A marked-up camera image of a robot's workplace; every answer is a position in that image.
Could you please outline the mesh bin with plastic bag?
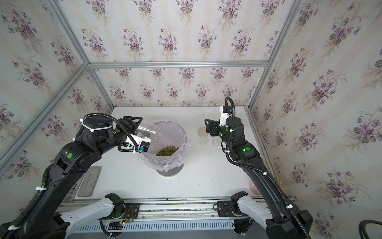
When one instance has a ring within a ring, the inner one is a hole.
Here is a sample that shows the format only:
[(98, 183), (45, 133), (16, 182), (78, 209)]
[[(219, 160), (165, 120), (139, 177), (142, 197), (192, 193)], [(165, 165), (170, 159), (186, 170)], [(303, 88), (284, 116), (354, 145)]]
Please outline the mesh bin with plastic bag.
[[(149, 168), (157, 171), (164, 177), (172, 177), (180, 173), (185, 163), (191, 158), (190, 140), (186, 130), (178, 123), (163, 120), (154, 123), (157, 134), (151, 140), (147, 152), (139, 156)], [(166, 146), (175, 146), (179, 149), (168, 157), (158, 157), (156, 154)]]

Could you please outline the grey sponge pad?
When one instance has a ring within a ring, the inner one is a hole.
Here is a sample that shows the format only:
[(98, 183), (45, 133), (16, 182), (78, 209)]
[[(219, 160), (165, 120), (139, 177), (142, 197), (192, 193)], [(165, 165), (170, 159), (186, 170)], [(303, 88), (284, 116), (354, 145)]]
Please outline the grey sponge pad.
[(92, 196), (94, 189), (96, 187), (96, 183), (98, 181), (99, 175), (101, 173), (101, 170), (102, 170), (101, 166), (92, 166), (89, 168), (77, 192), (78, 197)]

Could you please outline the mung beans in bin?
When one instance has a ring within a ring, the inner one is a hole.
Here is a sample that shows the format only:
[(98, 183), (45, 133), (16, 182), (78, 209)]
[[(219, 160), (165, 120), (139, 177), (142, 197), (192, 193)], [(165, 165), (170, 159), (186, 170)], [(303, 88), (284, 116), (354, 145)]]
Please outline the mung beans in bin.
[(166, 146), (164, 148), (162, 148), (157, 154), (156, 156), (158, 157), (168, 157), (168, 156), (172, 156), (179, 148), (178, 147), (175, 147), (175, 146)]

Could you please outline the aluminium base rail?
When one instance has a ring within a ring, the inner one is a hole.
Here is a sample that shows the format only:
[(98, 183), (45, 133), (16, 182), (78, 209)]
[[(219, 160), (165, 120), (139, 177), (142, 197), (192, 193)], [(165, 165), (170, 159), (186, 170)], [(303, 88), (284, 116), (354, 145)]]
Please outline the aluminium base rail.
[(205, 230), (237, 230), (245, 233), (245, 228), (252, 222), (262, 227), (262, 219), (271, 216), (263, 201), (247, 197), (250, 206), (254, 206), (260, 214), (235, 213), (229, 201), (216, 200), (183, 200), (163, 202), (127, 203), (122, 219), (104, 216), (91, 219), (83, 226), (75, 229), (75, 233), (102, 233), (108, 237), (116, 237), (127, 232), (174, 232)]

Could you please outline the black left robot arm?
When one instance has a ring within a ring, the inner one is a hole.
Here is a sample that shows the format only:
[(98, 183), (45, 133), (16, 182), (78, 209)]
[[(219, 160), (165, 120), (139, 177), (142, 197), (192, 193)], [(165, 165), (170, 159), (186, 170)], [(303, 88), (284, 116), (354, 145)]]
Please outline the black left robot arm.
[(59, 151), (43, 173), (41, 186), (23, 212), (12, 222), (1, 225), (2, 239), (63, 239), (72, 223), (65, 222), (56, 212), (75, 183), (114, 147), (121, 148), (127, 139), (132, 152), (140, 150), (134, 139), (142, 117), (124, 116), (116, 119), (102, 113), (90, 113), (81, 120), (82, 126), (73, 142)]

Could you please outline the aluminium frame post right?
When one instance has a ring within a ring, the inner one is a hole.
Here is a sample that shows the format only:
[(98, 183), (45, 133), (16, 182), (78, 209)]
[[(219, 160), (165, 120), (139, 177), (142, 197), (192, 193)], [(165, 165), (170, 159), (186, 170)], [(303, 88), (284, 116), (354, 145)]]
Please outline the aluminium frame post right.
[(302, 4), (304, 1), (298, 0), (293, 1), (292, 5), (290, 7), (290, 10), (288, 11), (286, 15), (286, 19), (282, 25), (282, 28), (278, 34), (278, 37), (276, 39), (276, 42), (271, 50), (270, 56), (267, 61), (267, 66), (264, 67), (264, 70), (262, 72), (262, 75), (252, 92), (251, 98), (248, 103), (248, 108), (253, 109), (256, 102), (258, 101), (262, 91), (265, 88), (265, 84), (267, 83), (268, 77), (271, 74), (271, 71), (273, 70), (277, 59), (279, 55), (282, 52), (283, 46), (293, 28), (294, 22), (296, 21), (297, 17), (299, 16), (300, 9), (302, 7)]

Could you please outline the aluminium frame crossbar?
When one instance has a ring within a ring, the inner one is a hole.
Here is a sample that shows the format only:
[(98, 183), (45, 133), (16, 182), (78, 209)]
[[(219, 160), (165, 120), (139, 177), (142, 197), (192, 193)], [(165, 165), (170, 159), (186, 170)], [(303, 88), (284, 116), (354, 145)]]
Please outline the aluminium frame crossbar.
[(267, 67), (266, 60), (250, 61), (138, 61), (138, 62), (91, 62), (90, 69), (122, 69), (122, 68), (236, 68)]

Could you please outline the pink pen holder cup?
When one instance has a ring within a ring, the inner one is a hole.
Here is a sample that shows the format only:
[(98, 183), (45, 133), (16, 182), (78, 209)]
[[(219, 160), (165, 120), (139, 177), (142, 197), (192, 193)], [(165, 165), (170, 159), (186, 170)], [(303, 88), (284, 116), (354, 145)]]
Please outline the pink pen holder cup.
[(257, 188), (257, 186), (255, 185), (255, 183), (252, 180), (249, 181), (249, 190), (251, 191), (251, 193), (254, 196), (261, 196), (262, 195), (260, 190)]

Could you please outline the aluminium frame post left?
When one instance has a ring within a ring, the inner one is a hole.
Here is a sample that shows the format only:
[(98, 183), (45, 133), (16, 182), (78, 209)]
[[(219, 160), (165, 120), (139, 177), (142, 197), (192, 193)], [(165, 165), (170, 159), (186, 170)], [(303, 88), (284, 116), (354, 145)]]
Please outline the aluminium frame post left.
[(67, 39), (68, 43), (73, 49), (74, 54), (81, 62), (82, 65), (86, 66), (86, 73), (88, 74), (91, 82), (95, 86), (97, 92), (99, 93), (102, 100), (104, 100), (107, 108), (112, 111), (114, 109), (114, 104), (108, 95), (103, 83), (101, 82), (100, 77), (94, 69), (91, 69), (91, 61), (87, 56), (84, 48), (82, 47), (80, 41), (77, 39), (77, 36), (70, 25), (68, 18), (65, 16), (64, 11), (62, 10), (59, 1), (45, 1), (48, 9), (55, 18), (57, 25), (60, 27), (63, 35)]

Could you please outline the aluminium frame post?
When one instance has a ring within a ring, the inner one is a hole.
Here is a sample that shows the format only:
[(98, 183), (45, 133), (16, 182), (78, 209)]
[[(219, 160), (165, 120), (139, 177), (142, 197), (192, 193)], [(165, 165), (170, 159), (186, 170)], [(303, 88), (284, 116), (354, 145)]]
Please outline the aluminium frame post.
[(290, 7), (290, 10), (288, 11), (286, 15), (286, 19), (282, 25), (282, 28), (278, 34), (278, 37), (276, 39), (276, 42), (271, 50), (270, 56), (267, 61), (267, 66), (264, 67), (264, 70), (262, 72), (262, 75), (252, 92), (251, 98), (248, 103), (248, 108), (253, 109), (256, 102), (258, 101), (262, 91), (265, 88), (265, 84), (267, 83), (268, 77), (271, 74), (271, 71), (273, 70), (277, 59), (279, 55), (282, 52), (283, 46), (293, 28), (294, 22), (296, 21), (297, 17), (299, 16), (300, 9), (302, 7), (302, 4), (304, 1), (298, 0), (293, 1), (292, 5)]
[(82, 47), (80, 41), (77, 39), (77, 36), (70, 25), (68, 18), (65, 16), (64, 11), (62, 10), (59, 1), (45, 1), (48, 9), (55, 18), (57, 25), (60, 27), (63, 35), (67, 39), (68, 43), (73, 49), (74, 54), (81, 62), (82, 65), (86, 66), (86, 73), (88, 74), (91, 82), (95, 86), (97, 92), (99, 93), (102, 100), (104, 100), (107, 108), (112, 111), (114, 109), (114, 104), (108, 95), (103, 83), (101, 82), (100, 77), (94, 69), (91, 69), (91, 61), (87, 56), (84, 48)]

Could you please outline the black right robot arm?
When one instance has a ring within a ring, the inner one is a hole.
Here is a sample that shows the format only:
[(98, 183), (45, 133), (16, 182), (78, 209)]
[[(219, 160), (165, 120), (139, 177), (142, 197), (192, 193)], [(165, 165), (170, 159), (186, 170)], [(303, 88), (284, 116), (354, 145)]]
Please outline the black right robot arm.
[(231, 197), (235, 214), (245, 214), (262, 226), (270, 239), (309, 239), (313, 218), (284, 193), (253, 144), (245, 138), (240, 118), (229, 117), (224, 125), (205, 119), (206, 132), (222, 140), (227, 160), (243, 169), (260, 191), (266, 206), (253, 201), (242, 191)]

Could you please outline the clear jar with mung beans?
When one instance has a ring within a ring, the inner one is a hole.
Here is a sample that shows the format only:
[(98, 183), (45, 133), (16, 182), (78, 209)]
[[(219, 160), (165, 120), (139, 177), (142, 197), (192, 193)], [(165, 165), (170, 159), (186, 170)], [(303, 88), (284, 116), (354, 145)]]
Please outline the clear jar with mung beans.
[(214, 147), (219, 147), (221, 144), (221, 139), (219, 137), (212, 137), (211, 145)]

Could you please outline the beige jar lid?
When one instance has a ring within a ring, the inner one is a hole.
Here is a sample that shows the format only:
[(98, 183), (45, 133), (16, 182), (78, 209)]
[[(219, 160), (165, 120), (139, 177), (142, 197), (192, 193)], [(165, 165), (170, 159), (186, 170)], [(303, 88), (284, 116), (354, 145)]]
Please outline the beige jar lid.
[(206, 127), (202, 126), (198, 129), (198, 135), (200, 137), (208, 137), (208, 133), (207, 133), (207, 130), (206, 130)]

